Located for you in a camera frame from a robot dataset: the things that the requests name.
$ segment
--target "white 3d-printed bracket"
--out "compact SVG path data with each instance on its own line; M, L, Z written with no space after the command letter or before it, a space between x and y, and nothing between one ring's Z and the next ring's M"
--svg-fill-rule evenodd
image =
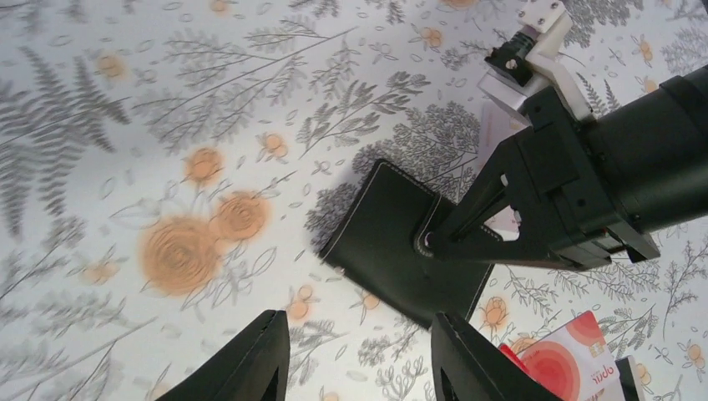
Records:
M536 45L526 56L539 74L559 91L566 107L578 121L594 119L592 109L573 81L570 72L556 61L565 35L573 27L565 5L559 0L528 0L518 15L521 24L539 33Z

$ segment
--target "red and white box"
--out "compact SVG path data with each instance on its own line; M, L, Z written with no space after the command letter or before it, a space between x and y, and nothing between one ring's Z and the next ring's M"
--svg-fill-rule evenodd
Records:
M622 394L620 371L590 311L539 340L519 358L529 377L563 401L625 399L616 395Z

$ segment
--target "fern leaf print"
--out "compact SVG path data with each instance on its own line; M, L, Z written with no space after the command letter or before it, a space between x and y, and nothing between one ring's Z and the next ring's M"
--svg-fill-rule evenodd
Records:
M576 73L578 77L580 77L580 81L583 83L583 87L585 88L585 93L588 101L590 102L590 107L593 108L593 112L596 113L597 115L605 115L607 114L607 104L605 104L604 100L600 98L599 94L597 91L593 88L593 86L590 84L590 82L583 76L580 75L579 73Z
M622 104L617 100L617 97L614 95L612 88L609 86L609 82L607 82L607 79L604 81L604 89L607 91L607 105L609 111L615 111L622 107Z
M130 122L121 100L111 101L100 92L81 58L74 59L71 89L35 51L20 51L33 68L36 90L13 94L12 83L0 83L0 135L7 138L0 151L0 201L5 225L15 238L22 236L32 189L50 216L61 217L67 179L84 151L93 146L115 152L104 120Z

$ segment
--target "red circle graphic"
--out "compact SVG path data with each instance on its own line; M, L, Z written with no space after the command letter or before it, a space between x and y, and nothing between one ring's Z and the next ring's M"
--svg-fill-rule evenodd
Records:
M564 400L578 399L580 371L573 355L552 341L535 343L522 358L534 380Z
M566 326L568 333L575 338L575 341L586 346L600 343L605 345L602 330L600 330L595 315L588 311L576 317Z

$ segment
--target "wallet stitching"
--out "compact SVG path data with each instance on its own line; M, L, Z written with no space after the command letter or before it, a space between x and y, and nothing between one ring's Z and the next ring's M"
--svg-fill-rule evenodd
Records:
M344 231L346 231L346 228L349 226L349 222L351 221L352 218L354 218L354 215L357 213L357 209L359 209L359 205L362 203L362 201L364 200L364 197L365 197L366 194L369 192L369 189L371 188L371 186L372 186L372 184L373 184L373 182L374 182L374 179L375 179L376 176L378 175L378 172L379 172L379 170L381 169L381 167L382 167L383 165L386 165L387 167L389 167L389 168L391 169L391 171L393 171L394 173L400 175L401 177L403 177L404 179L406 179L406 181L410 182L411 184L414 184L415 186L417 186L417 187L420 188L421 190L425 191L425 193L427 193L427 194L429 194L429 195L431 195L431 194L434 195L434 194L435 194L434 192L432 192L431 190L429 190L429 189L426 188L425 186L418 184L418 183L417 183L416 181L414 181L414 180L411 180L410 177L408 177L406 174L403 174L403 172L402 172L401 170L399 170L396 166L390 165L390 164L388 164L388 163L381 163L381 164L377 167L376 171L374 171L374 174L372 175L371 179L369 180L369 183L367 184L367 187L364 188L364 191L362 192L362 196L359 198L359 201L358 201L357 204L354 206L354 209L351 211L351 214L349 215L349 218L346 219L346 221L344 222L344 227L343 227L343 228L341 229L341 231L339 232L339 235L336 236L336 239L335 239L334 242L331 244L330 249L327 250L327 253L322 257L322 259L327 259L327 257L330 255L330 253L332 252L332 250L334 250L336 244L337 244L337 243L339 242L339 240L341 239L341 236L344 235ZM437 201L437 205L435 205L435 209L437 209L437 206L440 204L440 200L441 200L441 199L442 199L442 197L439 196L439 197L438 197L438 201ZM490 275L491 273L492 273L492 267L490 267L490 268L487 269L487 272L486 272L485 275L484 275L484 279L485 279L485 280L483 280L483 282L486 281L486 279L489 277L489 275ZM474 299L475 299L475 300L478 299L479 293L480 293L480 291L482 291L482 287L483 287L482 285L479 285L479 286L477 287L477 291L476 291L475 296L474 296ZM474 309L474 305L475 305L475 302L474 302L474 301L470 302L470 304L469 304L469 309L468 309L468 312L467 312L467 316L465 317L466 319L469 319L469 318L472 316L472 310Z
M425 235L425 231L427 229L427 226L430 224L432 217L435 216L435 212L437 211L437 207L440 206L440 200L443 197L436 196L436 198L437 198L437 201L435 202L435 206L432 208L432 211L430 212L430 216L428 216L427 221L422 226L421 232L420 232L420 235L418 236L417 241L415 241L415 243L413 244L421 254L423 254L424 256L428 256L428 257L432 256L432 252L428 251L427 249L423 249L423 247L421 246L421 239L422 239L422 236Z

